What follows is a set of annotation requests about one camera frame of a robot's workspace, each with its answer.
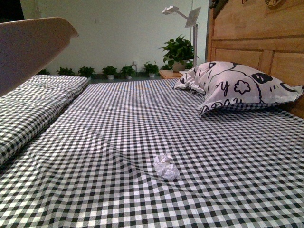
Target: desk lamp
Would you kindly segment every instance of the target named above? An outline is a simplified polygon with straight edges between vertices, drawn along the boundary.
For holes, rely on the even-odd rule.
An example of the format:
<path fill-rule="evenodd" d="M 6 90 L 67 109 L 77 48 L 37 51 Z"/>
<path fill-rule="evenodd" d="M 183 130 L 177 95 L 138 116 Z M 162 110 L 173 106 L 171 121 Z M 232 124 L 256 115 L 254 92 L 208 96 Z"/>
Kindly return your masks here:
<path fill-rule="evenodd" d="M 193 26 L 193 45 L 194 45 L 193 67 L 196 67 L 196 65 L 197 65 L 198 25 L 196 23 L 196 20 L 198 19 L 198 16 L 199 16 L 199 13 L 200 13 L 200 8 L 201 7 L 198 7 L 194 10 L 191 10 L 188 17 L 186 17 L 181 12 L 179 12 L 179 8 L 176 7 L 176 6 L 166 7 L 162 11 L 162 13 L 165 14 L 165 15 L 172 14 L 172 13 L 178 13 L 183 18 L 185 18 L 187 20 L 185 29 Z"/>

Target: crumpled tissue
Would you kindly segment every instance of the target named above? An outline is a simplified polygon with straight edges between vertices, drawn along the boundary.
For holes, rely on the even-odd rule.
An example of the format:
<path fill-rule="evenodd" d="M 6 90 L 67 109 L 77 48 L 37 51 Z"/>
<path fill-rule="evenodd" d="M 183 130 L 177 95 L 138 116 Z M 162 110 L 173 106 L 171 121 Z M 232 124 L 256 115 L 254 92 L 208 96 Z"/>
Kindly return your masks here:
<path fill-rule="evenodd" d="M 180 172 L 176 165 L 170 163 L 172 160 L 173 159 L 170 154 L 155 157 L 154 168 L 158 176 L 168 180 L 173 180 L 180 176 Z"/>

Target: black and white checkered sheet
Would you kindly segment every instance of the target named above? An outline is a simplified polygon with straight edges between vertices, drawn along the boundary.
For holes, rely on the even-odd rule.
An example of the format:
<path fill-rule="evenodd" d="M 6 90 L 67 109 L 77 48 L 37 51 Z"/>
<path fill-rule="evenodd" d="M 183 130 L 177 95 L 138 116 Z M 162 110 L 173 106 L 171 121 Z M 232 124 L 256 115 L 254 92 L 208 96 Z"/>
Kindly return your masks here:
<path fill-rule="evenodd" d="M 87 85 L 75 76 L 33 76 L 0 98 L 0 165 L 60 113 Z"/>
<path fill-rule="evenodd" d="M 89 85 L 1 167 L 2 227 L 303 227 L 304 120 L 197 117 L 174 82 Z M 164 153 L 179 179 L 157 176 Z"/>

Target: wall clock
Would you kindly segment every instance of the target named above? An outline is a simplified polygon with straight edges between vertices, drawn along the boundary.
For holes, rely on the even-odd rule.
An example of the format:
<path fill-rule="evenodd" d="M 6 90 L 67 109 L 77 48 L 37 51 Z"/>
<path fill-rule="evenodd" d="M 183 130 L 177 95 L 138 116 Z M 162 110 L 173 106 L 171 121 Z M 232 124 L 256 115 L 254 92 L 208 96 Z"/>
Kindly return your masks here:
<path fill-rule="evenodd" d="M 276 6 L 281 0 L 265 0 L 265 3 L 267 6 Z"/>

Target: cartoon print pillowcase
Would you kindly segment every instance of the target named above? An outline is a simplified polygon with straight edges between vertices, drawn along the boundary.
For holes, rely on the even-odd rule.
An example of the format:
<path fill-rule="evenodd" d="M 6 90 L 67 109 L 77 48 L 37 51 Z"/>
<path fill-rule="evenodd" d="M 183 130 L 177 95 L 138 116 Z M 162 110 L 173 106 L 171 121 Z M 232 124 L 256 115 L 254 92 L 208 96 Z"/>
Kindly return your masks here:
<path fill-rule="evenodd" d="M 297 100 L 304 86 L 291 87 L 275 77 L 245 65 L 208 62 L 187 72 L 173 89 L 188 89 L 204 96 L 198 114 L 216 108 L 253 110 Z"/>

